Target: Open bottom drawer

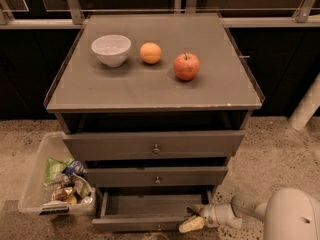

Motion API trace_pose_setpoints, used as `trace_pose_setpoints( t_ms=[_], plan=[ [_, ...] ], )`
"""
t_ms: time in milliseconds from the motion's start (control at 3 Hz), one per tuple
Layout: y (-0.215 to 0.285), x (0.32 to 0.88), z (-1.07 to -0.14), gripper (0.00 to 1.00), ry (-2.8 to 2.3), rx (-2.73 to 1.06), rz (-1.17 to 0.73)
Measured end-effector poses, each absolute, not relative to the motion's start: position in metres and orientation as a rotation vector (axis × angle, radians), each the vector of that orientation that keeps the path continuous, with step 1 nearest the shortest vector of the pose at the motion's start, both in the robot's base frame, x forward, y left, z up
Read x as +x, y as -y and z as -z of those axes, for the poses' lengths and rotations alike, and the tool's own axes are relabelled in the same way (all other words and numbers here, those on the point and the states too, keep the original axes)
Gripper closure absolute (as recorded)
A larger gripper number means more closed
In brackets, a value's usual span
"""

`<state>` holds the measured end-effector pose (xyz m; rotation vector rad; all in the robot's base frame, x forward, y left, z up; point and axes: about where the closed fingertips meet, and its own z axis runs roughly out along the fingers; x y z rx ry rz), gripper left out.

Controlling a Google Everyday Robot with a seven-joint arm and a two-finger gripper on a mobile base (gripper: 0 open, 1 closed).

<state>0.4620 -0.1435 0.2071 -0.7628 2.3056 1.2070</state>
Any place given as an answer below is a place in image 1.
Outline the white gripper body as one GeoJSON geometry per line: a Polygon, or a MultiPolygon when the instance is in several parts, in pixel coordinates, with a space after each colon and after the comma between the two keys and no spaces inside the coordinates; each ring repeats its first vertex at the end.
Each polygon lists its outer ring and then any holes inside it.
{"type": "Polygon", "coordinates": [[[234,229],[242,228],[242,219],[237,217],[230,204],[208,204],[200,210],[200,217],[208,228],[229,226],[234,229]]]}

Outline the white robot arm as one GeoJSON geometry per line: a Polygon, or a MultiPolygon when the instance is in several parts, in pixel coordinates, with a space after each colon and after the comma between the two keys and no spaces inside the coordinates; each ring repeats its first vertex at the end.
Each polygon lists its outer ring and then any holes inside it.
{"type": "Polygon", "coordinates": [[[239,193],[229,203],[195,205],[195,215],[179,226],[181,233],[227,225],[251,228],[263,223],[264,240],[320,240],[320,202],[307,193],[283,188],[267,202],[239,193]]]}

